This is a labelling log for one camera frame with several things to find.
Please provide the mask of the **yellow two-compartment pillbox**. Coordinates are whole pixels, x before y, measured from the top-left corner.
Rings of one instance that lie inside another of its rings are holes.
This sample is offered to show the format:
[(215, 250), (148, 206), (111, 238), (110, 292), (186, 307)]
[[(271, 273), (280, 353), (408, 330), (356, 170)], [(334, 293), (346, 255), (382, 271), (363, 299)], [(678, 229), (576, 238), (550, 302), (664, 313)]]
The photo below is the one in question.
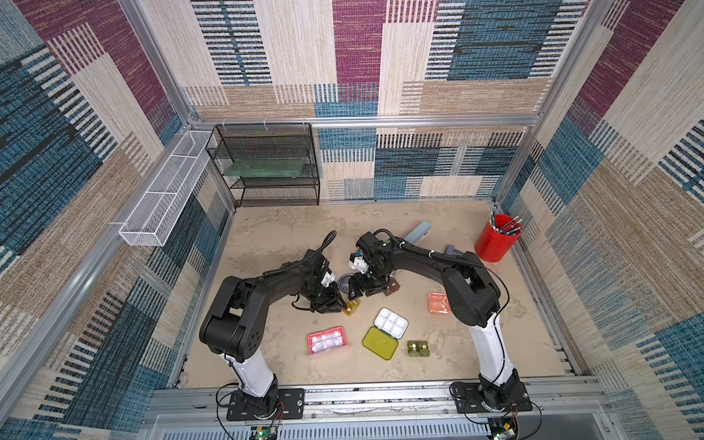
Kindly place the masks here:
[(342, 309), (342, 312), (346, 315), (353, 315), (357, 309), (359, 309), (360, 306), (360, 300), (355, 299), (355, 300), (344, 300), (345, 307)]

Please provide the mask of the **maroon two-compartment pillbox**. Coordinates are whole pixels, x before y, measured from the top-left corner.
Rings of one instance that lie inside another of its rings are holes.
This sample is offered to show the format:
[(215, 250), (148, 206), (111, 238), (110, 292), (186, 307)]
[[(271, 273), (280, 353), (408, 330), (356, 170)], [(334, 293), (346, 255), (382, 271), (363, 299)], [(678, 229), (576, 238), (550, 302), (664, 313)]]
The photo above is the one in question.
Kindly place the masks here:
[(400, 289), (400, 284), (397, 282), (395, 279), (391, 279), (389, 282), (389, 285), (386, 287), (386, 289), (383, 291), (383, 293), (386, 296), (391, 296), (393, 293), (396, 293)]

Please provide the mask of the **orange pillbox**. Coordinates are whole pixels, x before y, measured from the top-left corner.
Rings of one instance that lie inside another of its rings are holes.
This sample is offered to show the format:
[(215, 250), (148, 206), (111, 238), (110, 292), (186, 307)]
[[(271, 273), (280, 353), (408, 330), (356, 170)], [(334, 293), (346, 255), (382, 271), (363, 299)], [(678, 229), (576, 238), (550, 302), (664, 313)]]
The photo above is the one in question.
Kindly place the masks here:
[(429, 293), (428, 309), (431, 314), (448, 315), (451, 310), (445, 293)]

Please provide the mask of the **round dark blue pillbox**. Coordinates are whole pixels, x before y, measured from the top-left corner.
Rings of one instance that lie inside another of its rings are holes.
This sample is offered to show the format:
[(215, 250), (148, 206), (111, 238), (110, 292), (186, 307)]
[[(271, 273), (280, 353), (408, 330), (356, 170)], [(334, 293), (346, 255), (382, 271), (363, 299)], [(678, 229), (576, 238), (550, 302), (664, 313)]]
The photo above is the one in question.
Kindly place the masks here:
[(338, 280), (337, 284), (338, 284), (338, 287), (339, 287), (339, 290), (341, 291), (341, 293), (344, 293), (345, 295), (349, 295), (350, 290), (351, 290), (350, 282), (351, 282), (352, 278), (353, 278), (353, 274), (348, 273), (348, 274), (343, 275)]

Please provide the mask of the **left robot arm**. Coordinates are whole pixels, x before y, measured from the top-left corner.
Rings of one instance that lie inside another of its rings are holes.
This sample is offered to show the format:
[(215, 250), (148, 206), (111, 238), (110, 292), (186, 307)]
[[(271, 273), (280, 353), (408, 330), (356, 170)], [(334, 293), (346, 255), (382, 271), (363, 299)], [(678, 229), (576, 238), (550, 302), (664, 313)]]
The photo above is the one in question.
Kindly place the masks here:
[(221, 283), (203, 319), (199, 340), (227, 363), (238, 378), (231, 403), (255, 418), (283, 410), (276, 375), (260, 351), (270, 306), (287, 296), (304, 297), (306, 312), (337, 314), (346, 308), (336, 275), (323, 251), (335, 240), (329, 232), (317, 249), (253, 278), (229, 276)]

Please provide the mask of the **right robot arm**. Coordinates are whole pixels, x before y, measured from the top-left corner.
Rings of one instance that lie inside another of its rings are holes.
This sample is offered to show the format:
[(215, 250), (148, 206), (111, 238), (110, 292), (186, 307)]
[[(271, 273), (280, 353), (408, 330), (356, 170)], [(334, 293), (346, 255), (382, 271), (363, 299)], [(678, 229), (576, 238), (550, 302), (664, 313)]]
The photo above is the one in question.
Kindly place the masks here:
[(372, 296), (391, 286), (392, 273), (410, 271), (443, 285), (451, 314), (469, 329), (480, 360), (477, 383), (456, 381), (449, 387), (460, 414), (530, 412), (533, 403), (508, 356), (501, 330), (501, 290), (480, 258), (472, 253), (448, 255), (423, 249), (382, 231), (386, 240), (367, 232), (350, 254), (356, 272), (350, 293)]

